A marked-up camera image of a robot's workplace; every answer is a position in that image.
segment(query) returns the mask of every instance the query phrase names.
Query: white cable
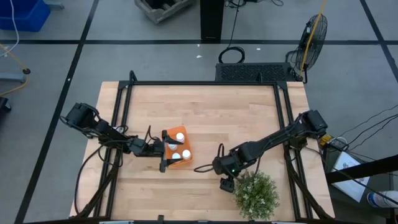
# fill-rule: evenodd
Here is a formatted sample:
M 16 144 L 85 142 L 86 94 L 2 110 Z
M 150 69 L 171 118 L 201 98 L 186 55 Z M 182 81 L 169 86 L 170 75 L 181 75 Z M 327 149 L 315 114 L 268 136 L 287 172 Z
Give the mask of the white cable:
M 14 46 L 12 46 L 8 51 L 12 51 L 14 49 L 14 47 L 16 47 L 19 43 L 19 34 L 18 34 L 18 29 L 17 29 L 17 25 L 15 24 L 15 17 L 14 17 L 14 5 L 12 3 L 12 0 L 10 0 L 11 3 L 11 16 L 12 16 L 12 23 L 14 24 L 14 28 L 15 28 L 15 33 L 17 34 L 17 42 L 14 44 Z M 0 55 L 0 57 L 5 56 L 6 54 L 8 54 L 7 52 Z
M 343 137 L 341 137 L 341 136 L 338 136 L 338 137 L 336 137 L 336 138 L 332 138 L 331 140 L 328 141 L 328 143 L 329 143 L 329 142 L 332 142 L 332 141 L 335 140 L 335 139 L 341 139 L 341 140 L 343 140 L 346 144 L 348 144 L 347 139 L 345 139 L 345 138 L 343 138 Z

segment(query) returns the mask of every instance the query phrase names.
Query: green plant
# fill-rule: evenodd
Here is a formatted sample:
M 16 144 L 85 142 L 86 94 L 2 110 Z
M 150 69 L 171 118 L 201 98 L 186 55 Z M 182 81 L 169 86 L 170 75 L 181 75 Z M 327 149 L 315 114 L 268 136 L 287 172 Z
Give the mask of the green plant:
M 279 206 L 275 182 L 263 172 L 246 171 L 236 182 L 234 195 L 240 214 L 249 220 L 268 220 Z

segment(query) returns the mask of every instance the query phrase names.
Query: gray floor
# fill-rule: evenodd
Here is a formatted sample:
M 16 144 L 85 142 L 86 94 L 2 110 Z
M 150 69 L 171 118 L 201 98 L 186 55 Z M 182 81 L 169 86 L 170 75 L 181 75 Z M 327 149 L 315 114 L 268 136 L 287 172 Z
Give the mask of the gray floor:
M 284 0 L 277 7 L 270 0 L 241 8 L 235 39 L 298 40 L 309 18 L 322 4 L 320 0 Z M 367 0 L 386 40 L 398 40 L 395 10 L 398 2 Z M 79 40 L 93 0 L 69 0 L 65 9 L 52 11 L 38 33 L 21 32 L 24 40 Z M 200 38 L 200 8 L 195 4 L 163 23 L 154 25 L 132 0 L 99 0 L 88 40 L 195 40 Z M 327 40 L 377 40 L 357 0 L 328 1 Z M 229 39 L 234 9 L 224 10 L 223 39 Z M 0 40 L 15 39 L 13 31 L 0 30 Z M 246 51 L 245 62 L 281 62 L 295 45 L 239 45 Z M 134 70 L 139 80 L 214 80 L 218 54 L 225 45 L 85 45 L 81 53 L 62 114 L 75 102 L 96 104 L 101 82 L 127 79 Z M 398 57 L 398 46 L 388 46 Z M 76 45 L 21 44 L 14 53 L 32 70 L 30 83 L 8 95 L 12 111 L 0 124 L 0 217 L 12 223 L 43 145 Z M 234 52 L 225 62 L 239 58 Z M 0 58 L 0 72 L 19 72 L 9 57 Z M 305 86 L 308 102 L 330 125 L 332 135 L 364 121 L 378 111 L 398 104 L 398 83 L 380 45 L 325 45 Z M 0 83 L 3 92 L 16 83 Z M 394 114 L 390 112 L 382 117 Z M 394 136 L 397 121 L 355 152 L 380 159 L 396 153 Z M 362 129 L 345 135 L 352 139 Z M 58 124 L 25 222 L 66 218 L 73 188 L 81 165 L 86 139 Z M 379 217 L 350 210 L 334 202 L 336 215 L 344 220 L 383 223 Z

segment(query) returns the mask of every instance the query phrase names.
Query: cable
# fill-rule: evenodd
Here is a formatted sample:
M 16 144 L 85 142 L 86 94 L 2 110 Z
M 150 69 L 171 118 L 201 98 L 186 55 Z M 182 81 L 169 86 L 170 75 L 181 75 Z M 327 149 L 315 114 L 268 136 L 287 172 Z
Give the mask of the cable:
M 298 120 L 301 119 L 302 116 L 303 116 L 302 114 L 299 114 L 299 116 L 296 118 L 296 120 L 295 120 L 293 126 L 292 126 L 289 130 L 287 130 L 288 133 L 296 127 L 296 125 L 297 125 L 297 123 L 298 123 Z M 267 142 L 267 144 L 265 144 L 265 145 L 262 147 L 261 151 L 263 151 L 263 150 L 268 146 L 269 143 L 270 143 L 270 141 Z M 254 172 L 254 174 L 257 174 L 257 173 L 259 172 L 261 157 L 262 157 L 262 155 L 263 155 L 264 153 L 265 153 L 265 151 L 259 156 L 259 159 L 258 159 L 258 161 L 257 161 L 256 171 Z M 296 157 L 294 157 L 293 159 L 291 159 L 291 160 L 288 161 L 288 162 L 293 162 L 295 159 L 296 159 Z
M 311 149 L 311 148 L 309 148 L 309 147 L 307 147 L 307 146 L 305 146 L 304 148 L 309 149 L 309 150 L 312 150 L 312 151 L 318 153 L 318 154 L 320 155 L 321 160 L 322 160 L 323 163 L 325 164 L 325 166 L 327 166 L 327 167 L 330 168 L 330 166 L 326 163 L 326 160 L 325 160 L 324 158 L 322 158 L 322 154 L 321 154 L 318 150 L 316 150 L 316 149 Z M 366 188 L 366 189 L 368 189 L 368 190 L 374 192 L 375 194 L 377 194 L 377 195 L 379 195 L 379 196 L 381 196 L 381 197 L 383 197 L 383 198 L 389 200 L 390 202 L 395 203 L 396 205 L 398 205 L 398 202 L 396 202 L 395 200 L 393 200 L 393 199 L 391 199 L 390 197 L 387 197 L 387 196 L 385 196 L 385 195 L 383 195 L 383 194 L 381 194 L 381 193 L 379 193 L 379 192 L 373 190 L 372 188 L 370 188 L 370 187 L 368 187 L 368 186 L 362 184 L 361 182 L 357 181 L 356 179 L 350 177 L 348 174 L 346 174 L 346 173 L 344 173 L 344 172 L 342 172 L 342 171 L 340 171 L 340 170 L 338 170 L 338 169 L 335 169 L 334 167 L 332 167 L 332 169 L 334 169 L 335 171 L 339 172 L 340 174 L 343 174 L 345 177 L 349 178 L 350 180 L 353 180 L 354 182 L 356 182 L 357 184 L 361 185 L 362 187 L 364 187 L 364 188 Z
M 237 63 L 243 63 L 243 62 L 244 62 L 245 53 L 244 53 L 243 48 L 241 48 L 241 47 L 230 47 L 230 46 L 231 46 L 231 43 L 232 43 L 232 39 L 233 39 L 233 37 L 234 37 L 235 25 L 236 25 L 236 18 L 238 18 L 239 7 L 241 7 L 241 6 L 239 5 L 240 3 L 241 3 L 241 0 L 238 1 L 238 5 L 236 6 L 236 14 L 235 14 L 234 25 L 233 25 L 233 28 L 232 28 L 231 39 L 229 40 L 228 47 L 225 48 L 225 50 L 223 50 L 223 51 L 220 53 L 220 55 L 218 56 L 218 62 L 219 62 L 219 63 L 224 63 L 224 62 L 223 62 L 223 55 L 225 54 L 225 52 L 227 52 L 227 51 L 229 51 L 229 50 L 236 50 L 236 51 L 238 51 L 239 53 L 241 53 L 241 59 L 240 59 Z
M 339 137 L 337 137 L 337 138 L 333 138 L 332 140 L 334 140 L 334 139 L 342 139 L 346 144 L 348 144 L 347 139 L 345 139 L 345 138 L 343 138 L 343 137 L 341 137 L 341 136 L 339 136 Z
M 398 114 L 392 115 L 392 116 L 390 116 L 390 117 L 388 117 L 388 118 L 386 118 L 386 119 L 384 119 L 384 120 L 382 120 L 382 121 L 380 121 L 380 122 L 378 122 L 378 123 L 372 125 L 370 128 L 365 129 L 365 130 L 362 131 L 359 135 L 357 135 L 357 136 L 354 138 L 354 140 L 352 140 L 351 142 L 349 142 L 348 145 L 350 145 L 350 144 L 353 143 L 355 140 L 357 140 L 357 139 L 358 139 L 363 133 L 365 133 L 366 131 L 372 129 L 373 127 L 377 126 L 378 124 L 381 124 L 381 123 L 385 122 L 386 120 L 388 120 L 388 119 L 390 119 L 390 118 L 397 117 L 397 116 L 398 116 Z
M 362 155 L 362 154 L 359 154 L 359 153 L 356 153 L 356 152 L 349 152 L 349 151 L 347 151 L 346 153 L 348 153 L 349 155 L 351 155 L 351 156 L 354 156 L 354 155 L 357 155 L 357 156 L 362 156 L 362 157 L 365 157 L 365 158 L 367 158 L 367 159 L 370 159 L 370 160 L 372 160 L 372 161 L 376 161 L 375 159 L 373 159 L 373 158 L 371 158 L 371 157 L 369 157 L 369 156 L 365 156 L 365 155 Z
M 119 131 L 119 129 L 121 129 L 121 128 L 123 129 L 123 130 L 121 131 L 121 133 L 124 134 L 124 133 L 126 133 L 127 130 L 129 129 L 129 126 L 127 126 L 127 125 L 120 125 L 120 126 L 116 127 L 116 130 Z
M 301 72 L 302 72 L 302 70 L 304 68 L 305 61 L 307 59 L 308 48 L 310 47 L 312 36 L 315 33 L 315 30 L 317 29 L 317 25 L 318 25 L 319 19 L 321 18 L 321 15 L 322 15 L 322 12 L 323 12 L 323 8 L 325 8 L 325 5 L 326 5 L 326 0 L 323 0 L 321 11 L 319 12 L 319 14 L 317 16 L 317 19 L 315 21 L 315 25 L 314 25 L 314 27 L 313 27 L 313 29 L 311 31 L 311 34 L 310 34 L 310 38 L 308 39 L 307 46 L 305 47 L 303 62 L 302 62 L 301 67 L 300 67 L 300 73 L 299 73 L 300 77 L 301 77 Z
M 396 118 L 398 118 L 398 116 L 396 116 L 395 118 L 391 118 L 389 121 L 387 121 L 386 124 L 384 124 L 381 128 L 379 128 L 375 133 L 371 134 L 369 137 L 367 137 L 366 139 L 364 139 L 364 140 L 361 142 L 361 144 L 357 144 L 354 148 L 352 148 L 352 149 L 347 149 L 347 151 L 352 151 L 352 150 L 354 150 L 355 148 L 357 148 L 358 146 L 361 146 L 366 140 L 368 140 L 369 138 L 371 138 L 372 136 L 374 136 L 375 134 L 377 134 L 377 133 L 378 133 L 379 131 L 381 131 L 384 127 L 386 127 L 386 125 L 387 125 L 388 123 L 390 123 L 392 120 L 394 120 L 394 119 L 396 119 Z
M 81 175 L 81 172 L 82 172 L 84 166 L 86 165 L 86 163 L 87 163 L 97 152 L 99 152 L 99 151 L 101 150 L 102 147 L 104 147 L 105 145 L 107 145 L 107 144 L 109 144 L 109 143 L 113 143 L 113 142 L 128 142 L 128 141 L 110 140 L 110 141 L 107 141 L 107 142 L 103 143 L 103 144 L 100 145 L 100 147 L 98 147 L 93 153 L 91 153 L 91 154 L 87 157 L 87 159 L 83 162 L 83 164 L 81 165 L 80 170 L 79 170 L 79 173 L 77 174 L 77 180 L 76 180 L 76 186 L 75 186 L 75 198 L 74 198 L 74 201 L 73 201 L 73 206 L 75 207 L 76 214 L 79 214 L 79 209 L 78 209 L 78 207 L 77 207 L 77 193 L 78 193 L 78 188 L 79 188 L 80 175 Z
M 204 167 L 209 167 L 209 166 L 211 166 L 211 168 L 209 168 L 209 169 L 207 169 L 207 170 L 199 170 L 199 169 L 202 169 L 202 168 L 204 168 Z M 200 166 L 200 167 L 196 167 L 196 168 L 194 168 L 194 172 L 198 172 L 198 173 L 205 173 L 205 172 L 209 172 L 209 171 L 212 171 L 214 168 L 213 168 L 213 165 L 212 164 L 207 164 L 207 165 L 203 165 L 203 166 Z
M 30 74 L 30 70 L 26 67 L 26 65 L 24 65 L 24 64 L 19 60 L 19 58 L 17 58 L 13 53 L 11 53 L 11 51 L 14 49 L 14 47 L 19 43 L 19 34 L 18 34 L 17 26 L 16 26 L 16 24 L 15 24 L 15 18 L 14 18 L 14 5 L 13 5 L 13 3 L 12 3 L 12 0 L 10 0 L 10 3 L 11 3 L 11 9 L 12 9 L 12 22 L 14 23 L 14 28 L 15 28 L 15 31 L 16 31 L 16 34 L 17 34 L 17 42 L 16 42 L 15 45 L 12 46 L 9 50 L 8 50 L 5 46 L 3 46 L 3 44 L 0 44 L 0 47 L 6 52 L 6 53 L 0 55 L 0 57 L 5 56 L 6 54 L 10 55 L 10 56 L 19 64 L 19 66 L 22 68 L 22 71 L 23 71 L 24 74 L 26 75 L 26 80 L 25 80 L 25 82 L 24 82 L 22 85 L 20 85 L 20 86 L 18 86 L 18 87 L 13 88 L 13 89 L 11 89 L 11 90 L 9 90 L 9 91 L 5 91 L 4 93 L 0 93 L 0 97 L 1 97 L 1 96 L 4 96 L 4 95 L 6 95 L 6 94 L 12 93 L 13 91 L 16 91 L 16 90 L 19 90 L 19 89 L 21 89 L 21 88 L 24 88 L 24 87 L 28 84 L 28 82 L 29 82 L 29 76 L 28 76 L 28 74 Z
M 282 0 L 271 0 L 274 5 L 282 7 L 285 3 Z
M 239 2 L 237 4 L 235 2 L 233 2 L 233 0 L 226 0 L 224 2 L 224 6 L 225 7 L 230 7 L 231 9 L 234 9 L 234 8 L 237 8 L 237 7 L 242 7 L 242 6 L 244 6 L 246 4 L 246 0 L 243 0 L 242 4 L 239 4 L 239 3 L 240 3 L 240 0 L 239 0 Z
M 151 135 L 150 135 L 150 125 L 149 125 L 149 127 L 148 127 L 148 136 L 149 136 L 149 140 L 148 140 L 148 142 L 147 143 L 149 143 L 150 142 L 150 140 L 153 140 L 153 141 L 156 141 L 156 140 L 160 140 L 158 137 L 152 137 Z
M 9 50 L 6 50 L 6 53 L 0 55 L 0 57 L 5 56 L 6 54 L 8 54 L 10 51 L 12 51 L 19 43 L 19 34 L 18 34 L 18 29 L 17 29 L 17 25 L 15 24 L 15 17 L 14 17 L 14 4 L 12 3 L 12 0 L 10 0 L 10 4 L 11 4 L 11 18 L 12 18 L 12 23 L 14 24 L 14 28 L 15 28 L 15 33 L 17 34 L 17 42 L 14 44 L 14 46 L 12 46 Z
M 379 115 L 382 114 L 383 112 L 393 110 L 393 109 L 396 108 L 397 106 L 398 106 L 398 105 L 395 105 L 395 106 L 393 106 L 392 108 L 389 108 L 389 109 L 385 109 L 385 110 L 380 111 L 378 114 L 375 114 L 375 115 L 371 116 L 369 119 L 367 119 L 366 121 L 360 123 L 359 125 L 357 125 L 357 126 L 351 128 L 351 129 L 349 129 L 349 130 L 343 132 L 343 134 L 340 134 L 339 137 L 343 136 L 345 133 L 347 133 L 347 132 L 349 132 L 349 131 L 352 131 L 352 130 L 356 129 L 357 127 L 361 126 L 362 124 L 367 123 L 367 122 L 370 121 L 372 118 L 374 118 L 374 117 L 376 117 L 376 116 L 379 116 Z
M 224 144 L 221 143 L 221 144 L 218 146 L 217 157 L 220 157 L 220 152 L 221 152 L 221 156 L 224 156 L 224 150 L 225 150 Z
M 120 163 L 120 165 L 118 165 L 118 167 L 122 167 L 122 166 L 123 166 L 123 149 L 120 149 L 120 148 L 117 148 L 117 149 L 120 150 L 120 151 L 122 152 L 121 158 L 120 158 L 121 163 Z M 110 163 L 110 162 L 105 161 L 105 159 L 101 156 L 101 150 L 98 150 L 97 153 L 98 153 L 98 157 L 99 157 L 99 159 L 101 159 L 101 161 L 103 161 L 105 164 L 108 164 L 108 165 L 110 165 L 110 166 L 114 166 L 113 163 Z
M 5 91 L 4 93 L 0 93 L 0 97 L 1 97 L 1 96 L 6 95 L 6 94 L 12 93 L 13 91 L 16 91 L 16 90 L 19 90 L 21 88 L 24 88 L 29 82 L 28 74 L 30 74 L 30 70 L 13 53 L 10 52 L 11 49 L 8 50 L 5 46 L 3 46 L 3 44 L 0 44 L 0 48 L 2 48 L 4 51 L 6 51 L 6 54 L 9 54 L 19 64 L 19 66 L 22 67 L 22 71 L 26 75 L 26 80 L 25 80 L 25 82 L 22 85 L 20 85 L 20 86 L 18 86 L 16 88 L 13 88 L 11 90 Z

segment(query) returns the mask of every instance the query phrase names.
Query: wooden tabletop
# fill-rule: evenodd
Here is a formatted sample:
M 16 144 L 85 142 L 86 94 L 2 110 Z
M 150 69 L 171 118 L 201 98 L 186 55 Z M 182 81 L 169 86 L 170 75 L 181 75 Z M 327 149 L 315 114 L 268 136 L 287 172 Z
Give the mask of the wooden tabletop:
M 104 82 L 99 93 L 96 108 L 108 121 L 112 119 L 117 86 L 117 82 Z M 296 117 L 308 110 L 307 97 L 302 83 L 288 83 L 288 87 Z M 148 125 L 152 126 L 152 135 L 159 137 L 163 129 L 184 125 L 194 160 L 189 165 L 160 173 L 159 158 L 125 154 L 113 204 L 112 219 L 115 220 L 156 220 L 158 215 L 164 215 L 165 220 L 244 220 L 233 202 L 233 195 L 219 189 L 222 176 L 214 172 L 199 174 L 193 169 L 211 163 L 219 143 L 224 143 L 227 151 L 244 141 L 257 141 L 280 129 L 271 86 L 134 86 L 127 125 L 126 134 L 138 134 L 141 138 Z M 308 143 L 309 147 L 317 148 L 315 140 L 309 139 Z M 98 140 L 89 140 L 85 158 L 97 147 Z M 306 150 L 301 154 L 309 191 L 334 217 L 319 155 Z M 101 168 L 102 162 L 94 157 L 83 170 L 78 193 L 80 210 L 97 190 Z M 280 197 L 280 206 L 271 220 L 294 220 L 281 145 L 264 153 L 260 170 L 276 182 Z M 302 194 L 297 190 L 300 212 L 305 217 Z M 101 214 L 104 214 L 107 199 L 108 193 L 104 195 Z

